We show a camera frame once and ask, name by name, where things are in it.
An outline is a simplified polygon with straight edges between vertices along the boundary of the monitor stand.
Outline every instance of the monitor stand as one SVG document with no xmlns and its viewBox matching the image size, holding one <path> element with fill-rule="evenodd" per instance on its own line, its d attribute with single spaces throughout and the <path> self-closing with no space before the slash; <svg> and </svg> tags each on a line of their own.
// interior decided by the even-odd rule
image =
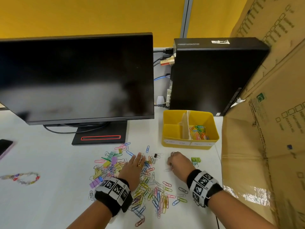
<svg viewBox="0 0 305 229">
<path fill-rule="evenodd" d="M 89 130 L 89 127 L 80 127 L 74 136 L 72 145 L 91 145 L 91 144 L 108 144 L 108 143 L 125 143 L 127 121 L 112 121 L 104 128 Z"/>
</svg>

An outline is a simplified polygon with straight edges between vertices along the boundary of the yellow wall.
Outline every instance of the yellow wall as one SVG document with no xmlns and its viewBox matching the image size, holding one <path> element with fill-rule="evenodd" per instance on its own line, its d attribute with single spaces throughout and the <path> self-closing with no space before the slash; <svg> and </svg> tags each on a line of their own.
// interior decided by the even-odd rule
<svg viewBox="0 0 305 229">
<path fill-rule="evenodd" d="M 184 0 L 1 0 L 0 38 L 152 32 L 180 36 Z"/>
<path fill-rule="evenodd" d="M 229 37 L 246 1 L 193 0 L 187 37 Z"/>
</svg>

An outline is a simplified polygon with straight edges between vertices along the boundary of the desk surface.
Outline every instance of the desk surface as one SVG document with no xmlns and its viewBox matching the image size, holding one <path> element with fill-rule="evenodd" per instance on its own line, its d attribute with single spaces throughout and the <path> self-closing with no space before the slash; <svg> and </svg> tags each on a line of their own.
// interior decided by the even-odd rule
<svg viewBox="0 0 305 229">
<path fill-rule="evenodd" d="M 178 187 L 187 186 L 168 169 L 167 158 L 172 151 L 180 151 L 188 158 L 200 157 L 199 169 L 206 170 L 222 184 L 221 176 L 221 127 L 222 117 L 215 117 L 220 140 L 210 150 L 175 149 L 161 145 L 162 108 L 155 108 L 155 119 L 128 121 L 126 142 L 129 150 L 145 155 L 163 153 L 157 160 L 155 179 L 172 184 L 172 194 L 181 193 Z M 69 131 L 59 127 L 54 130 Z M 12 180 L 0 180 L 0 228 L 66 228 L 91 203 L 90 176 L 94 175 L 94 160 L 101 159 L 106 151 L 113 151 L 117 144 L 72 146 L 74 134 L 54 134 L 41 125 L 29 126 L 10 111 L 0 111 L 0 139 L 16 142 L 12 150 L 0 160 L 0 176 L 36 172 L 40 179 L 32 185 L 21 185 Z M 124 158 L 130 156 L 123 152 Z M 158 219 L 151 201 L 146 202 L 145 222 L 142 228 L 218 228 L 215 215 L 198 207 L 192 197 L 188 203 L 172 205 Z M 120 212 L 107 228 L 134 228 L 139 218 L 131 211 Z"/>
</svg>

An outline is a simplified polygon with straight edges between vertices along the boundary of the wristband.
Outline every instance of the wristband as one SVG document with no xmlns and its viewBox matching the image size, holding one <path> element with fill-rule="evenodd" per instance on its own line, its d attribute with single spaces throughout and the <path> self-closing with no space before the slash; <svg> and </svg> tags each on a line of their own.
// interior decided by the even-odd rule
<svg viewBox="0 0 305 229">
<path fill-rule="evenodd" d="M 187 185 L 193 193 L 194 202 L 201 207 L 208 206 L 210 197 L 222 190 L 215 178 L 198 169 L 189 174 Z"/>
<path fill-rule="evenodd" d="M 109 208 L 112 216 L 119 213 L 120 209 L 126 212 L 132 203 L 132 196 L 124 179 L 107 177 L 96 188 L 95 198 Z"/>
</svg>

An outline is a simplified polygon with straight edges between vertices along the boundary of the computer monitor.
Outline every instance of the computer monitor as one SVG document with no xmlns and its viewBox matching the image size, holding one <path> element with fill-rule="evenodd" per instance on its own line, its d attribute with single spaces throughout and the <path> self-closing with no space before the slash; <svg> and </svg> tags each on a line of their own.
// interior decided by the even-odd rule
<svg viewBox="0 0 305 229">
<path fill-rule="evenodd" d="M 29 125 L 81 126 L 72 144 L 125 142 L 127 120 L 154 118 L 153 35 L 0 40 L 0 103 Z"/>
</svg>

